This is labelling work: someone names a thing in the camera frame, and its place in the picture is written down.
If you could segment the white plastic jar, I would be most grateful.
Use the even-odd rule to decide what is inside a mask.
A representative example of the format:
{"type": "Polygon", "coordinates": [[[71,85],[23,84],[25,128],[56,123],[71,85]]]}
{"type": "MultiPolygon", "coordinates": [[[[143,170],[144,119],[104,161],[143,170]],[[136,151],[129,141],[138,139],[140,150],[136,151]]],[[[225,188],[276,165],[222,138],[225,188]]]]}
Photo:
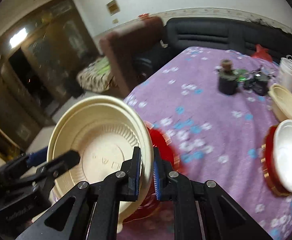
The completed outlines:
{"type": "Polygon", "coordinates": [[[292,92],[292,56],[282,57],[279,64],[277,83],[292,92]]]}

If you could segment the black grinder with wooden knob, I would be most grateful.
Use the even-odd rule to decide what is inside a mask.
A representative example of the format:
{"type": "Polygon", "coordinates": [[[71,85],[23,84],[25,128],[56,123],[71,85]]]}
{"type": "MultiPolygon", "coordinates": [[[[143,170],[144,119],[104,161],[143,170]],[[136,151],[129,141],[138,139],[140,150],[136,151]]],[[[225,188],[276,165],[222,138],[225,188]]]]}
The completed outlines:
{"type": "Polygon", "coordinates": [[[238,87],[238,75],[231,60],[223,59],[218,70],[218,90],[225,95],[234,95],[238,87]]]}

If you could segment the purple floral tablecloth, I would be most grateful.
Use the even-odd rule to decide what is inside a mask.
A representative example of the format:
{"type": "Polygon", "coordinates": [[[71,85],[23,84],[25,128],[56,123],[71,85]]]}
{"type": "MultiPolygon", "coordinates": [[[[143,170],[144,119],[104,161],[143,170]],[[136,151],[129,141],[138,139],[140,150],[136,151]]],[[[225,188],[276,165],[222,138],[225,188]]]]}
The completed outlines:
{"type": "Polygon", "coordinates": [[[191,180],[215,180],[273,239],[292,235],[292,195],[277,197],[262,172],[262,144],[277,124],[271,98],[218,90],[223,59],[235,69],[276,76],[275,62],[234,50],[189,47],[126,98],[142,120],[166,133],[191,180]]]}

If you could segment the wooden glass door cabinet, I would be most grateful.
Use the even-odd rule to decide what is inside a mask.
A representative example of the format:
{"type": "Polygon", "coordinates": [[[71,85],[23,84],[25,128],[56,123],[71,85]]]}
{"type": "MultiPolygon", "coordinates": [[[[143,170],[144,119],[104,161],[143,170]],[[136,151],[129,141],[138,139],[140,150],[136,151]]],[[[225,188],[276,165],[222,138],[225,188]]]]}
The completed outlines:
{"type": "Polygon", "coordinates": [[[52,0],[0,35],[0,129],[26,150],[70,98],[77,74],[99,55],[73,0],[52,0]]]}

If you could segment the yellow wall notice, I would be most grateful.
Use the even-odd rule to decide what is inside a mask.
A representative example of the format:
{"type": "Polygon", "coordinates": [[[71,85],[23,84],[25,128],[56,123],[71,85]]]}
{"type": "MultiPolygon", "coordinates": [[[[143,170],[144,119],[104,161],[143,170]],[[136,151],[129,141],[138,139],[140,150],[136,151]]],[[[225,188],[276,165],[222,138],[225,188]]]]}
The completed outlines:
{"type": "Polygon", "coordinates": [[[120,9],[119,9],[119,6],[118,6],[118,3],[116,0],[113,0],[109,3],[107,3],[107,10],[109,11],[110,15],[114,15],[118,12],[120,12],[120,9]]]}

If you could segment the white foam bowl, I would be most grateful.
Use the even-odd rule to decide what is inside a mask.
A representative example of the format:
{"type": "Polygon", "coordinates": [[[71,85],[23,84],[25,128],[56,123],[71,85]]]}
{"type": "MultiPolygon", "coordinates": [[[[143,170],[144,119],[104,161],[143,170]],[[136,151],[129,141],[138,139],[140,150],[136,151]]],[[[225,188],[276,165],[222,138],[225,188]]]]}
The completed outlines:
{"type": "Polygon", "coordinates": [[[292,193],[292,120],[277,126],[273,143],[275,172],[282,186],[292,193]]]}

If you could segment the black leather sofa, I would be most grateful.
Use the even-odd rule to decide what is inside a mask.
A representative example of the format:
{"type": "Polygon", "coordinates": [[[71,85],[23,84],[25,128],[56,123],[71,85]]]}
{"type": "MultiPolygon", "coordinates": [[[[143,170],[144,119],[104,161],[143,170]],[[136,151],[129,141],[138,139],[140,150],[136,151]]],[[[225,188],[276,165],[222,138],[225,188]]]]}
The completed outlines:
{"type": "Polygon", "coordinates": [[[162,40],[134,56],[132,65],[145,81],[188,47],[235,50],[251,56],[258,44],[276,63],[292,55],[292,34],[280,28],[227,18],[171,18],[164,26],[162,40]]]}

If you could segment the cream plastic bowl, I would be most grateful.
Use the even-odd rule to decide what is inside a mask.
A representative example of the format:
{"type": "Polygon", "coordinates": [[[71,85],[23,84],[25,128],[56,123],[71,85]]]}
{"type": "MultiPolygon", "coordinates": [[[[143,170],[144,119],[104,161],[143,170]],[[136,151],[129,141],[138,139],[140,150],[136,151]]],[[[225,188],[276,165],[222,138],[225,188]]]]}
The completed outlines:
{"type": "Polygon", "coordinates": [[[62,198],[80,181],[97,183],[121,169],[141,149],[139,194],[136,202],[121,202],[117,231],[142,204],[153,180],[154,154],[151,138],[139,115],[122,100],[92,96],[79,101],[61,117],[50,137],[47,161],[69,150],[77,151],[80,162],[57,178],[53,194],[62,198]]]}
{"type": "Polygon", "coordinates": [[[292,93],[282,85],[270,86],[268,95],[272,100],[272,111],[279,122],[292,120],[292,93]]]}

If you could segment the black electronic device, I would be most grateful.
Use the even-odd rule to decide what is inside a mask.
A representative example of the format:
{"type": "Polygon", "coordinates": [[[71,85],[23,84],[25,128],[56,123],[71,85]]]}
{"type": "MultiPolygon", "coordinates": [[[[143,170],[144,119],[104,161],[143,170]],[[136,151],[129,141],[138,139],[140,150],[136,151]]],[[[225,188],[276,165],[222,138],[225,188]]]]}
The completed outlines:
{"type": "Polygon", "coordinates": [[[268,93],[269,76],[261,71],[253,72],[251,78],[244,81],[243,88],[252,90],[259,96],[266,96],[268,93]]]}

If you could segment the patterned bed cushion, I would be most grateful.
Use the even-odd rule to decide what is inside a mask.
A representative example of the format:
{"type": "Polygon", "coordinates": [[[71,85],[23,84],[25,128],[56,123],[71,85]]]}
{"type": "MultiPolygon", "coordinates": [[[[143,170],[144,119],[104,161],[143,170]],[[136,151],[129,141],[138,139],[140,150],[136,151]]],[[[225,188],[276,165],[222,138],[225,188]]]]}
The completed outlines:
{"type": "Polygon", "coordinates": [[[98,57],[77,74],[77,82],[84,90],[103,93],[116,86],[107,57],[98,57]]]}

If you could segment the red gold-rimmed bowl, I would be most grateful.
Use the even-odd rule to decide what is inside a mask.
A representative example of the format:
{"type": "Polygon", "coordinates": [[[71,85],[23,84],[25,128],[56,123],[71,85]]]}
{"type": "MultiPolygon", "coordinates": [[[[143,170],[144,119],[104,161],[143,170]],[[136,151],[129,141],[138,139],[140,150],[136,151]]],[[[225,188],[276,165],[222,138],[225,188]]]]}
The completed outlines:
{"type": "Polygon", "coordinates": [[[271,126],[264,138],[261,157],[262,173],[267,186],[275,196],[287,197],[292,193],[287,191],[280,183],[279,176],[275,171],[273,160],[274,136],[276,129],[277,125],[271,126]]]}

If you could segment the red plastic bag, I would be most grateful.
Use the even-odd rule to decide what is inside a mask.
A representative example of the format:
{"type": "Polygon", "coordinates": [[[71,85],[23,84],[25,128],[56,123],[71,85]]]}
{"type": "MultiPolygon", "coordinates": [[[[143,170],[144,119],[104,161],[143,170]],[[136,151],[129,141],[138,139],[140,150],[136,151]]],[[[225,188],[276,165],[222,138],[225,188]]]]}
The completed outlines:
{"type": "Polygon", "coordinates": [[[262,47],[260,44],[257,44],[255,48],[256,48],[256,51],[251,55],[251,57],[255,59],[266,60],[268,62],[273,62],[273,58],[268,53],[267,48],[262,47]]]}

